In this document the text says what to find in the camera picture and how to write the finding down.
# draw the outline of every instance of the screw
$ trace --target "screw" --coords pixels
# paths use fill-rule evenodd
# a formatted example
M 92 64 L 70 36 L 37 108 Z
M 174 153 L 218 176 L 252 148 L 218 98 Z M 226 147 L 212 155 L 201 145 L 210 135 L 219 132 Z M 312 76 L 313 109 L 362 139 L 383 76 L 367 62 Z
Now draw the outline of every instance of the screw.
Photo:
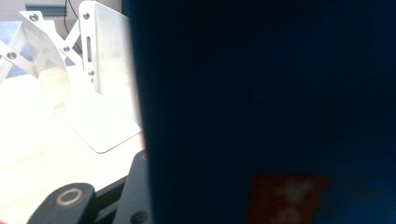
M 147 212 L 136 212 L 132 217 L 131 217 L 131 223 L 132 224 L 143 224 L 149 219 L 149 215 Z
M 144 154 L 142 155 L 142 160 L 143 160 L 143 161 L 148 161 L 148 160 L 149 160 L 149 157 L 148 157 L 148 154 L 147 154 L 147 153 L 144 153 Z
M 17 58 L 17 54 L 15 52 L 10 52 L 7 54 L 7 57 L 9 59 L 16 59 Z
M 38 16 L 37 16 L 36 14 L 33 14 L 33 15 L 30 15 L 30 16 L 29 16 L 29 19 L 30 19 L 31 21 L 38 21 Z

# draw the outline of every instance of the red label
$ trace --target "red label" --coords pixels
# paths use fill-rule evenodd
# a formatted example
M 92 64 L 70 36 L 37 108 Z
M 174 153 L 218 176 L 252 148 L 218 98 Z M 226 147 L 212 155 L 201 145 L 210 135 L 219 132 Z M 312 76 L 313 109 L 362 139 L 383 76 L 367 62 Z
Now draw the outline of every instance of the red label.
M 324 177 L 257 176 L 247 224 L 310 224 L 326 186 Z

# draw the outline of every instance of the cable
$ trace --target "cable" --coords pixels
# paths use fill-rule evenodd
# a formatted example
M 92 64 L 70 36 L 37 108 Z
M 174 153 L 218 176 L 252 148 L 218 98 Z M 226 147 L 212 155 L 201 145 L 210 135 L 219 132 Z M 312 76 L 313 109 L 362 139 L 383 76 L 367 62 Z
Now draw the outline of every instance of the cable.
M 67 15 L 67 0 L 64 0 L 64 29 L 66 29 L 67 34 L 69 34 L 69 30 L 66 25 L 66 15 Z
M 70 0 L 67 0 L 67 1 L 69 2 L 69 5 L 70 5 L 70 7 L 72 8 L 73 13 L 75 14 L 76 18 L 78 19 L 78 15 L 77 15 L 76 11 L 74 10 L 74 8 L 73 8 L 73 6 L 72 6 L 72 3 L 70 2 Z
M 69 30 L 67 29 L 67 25 L 66 25 L 67 1 L 69 2 L 70 7 L 72 8 L 72 10 L 73 10 L 75 16 L 77 17 L 77 19 L 78 19 L 78 16 L 77 16 L 75 10 L 73 9 L 73 6 L 72 6 L 70 0 L 64 0 L 64 29 L 66 29 L 67 34 L 70 34 Z M 79 45 L 77 43 L 75 43 L 75 45 L 79 49 L 79 51 L 82 53 L 82 49 L 79 47 Z

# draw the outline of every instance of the metal sheet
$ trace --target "metal sheet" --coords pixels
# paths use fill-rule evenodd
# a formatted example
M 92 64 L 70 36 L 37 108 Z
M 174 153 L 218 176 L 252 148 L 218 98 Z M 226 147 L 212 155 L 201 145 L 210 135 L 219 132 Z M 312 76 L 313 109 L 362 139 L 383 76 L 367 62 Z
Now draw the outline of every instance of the metal sheet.
M 81 3 L 79 17 L 83 51 L 91 49 L 83 55 L 84 70 L 91 73 L 95 90 L 141 126 L 129 19 L 93 1 Z

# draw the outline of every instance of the table surface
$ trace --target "table surface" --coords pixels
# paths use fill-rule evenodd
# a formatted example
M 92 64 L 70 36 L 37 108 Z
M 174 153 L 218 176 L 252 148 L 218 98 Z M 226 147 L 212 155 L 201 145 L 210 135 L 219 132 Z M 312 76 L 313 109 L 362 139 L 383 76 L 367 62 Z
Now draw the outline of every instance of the table surface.
M 7 78 L 0 86 L 0 223 L 26 223 L 57 188 L 84 182 L 102 189 L 128 175 L 143 134 L 107 153 L 93 151 L 43 106 L 36 79 Z

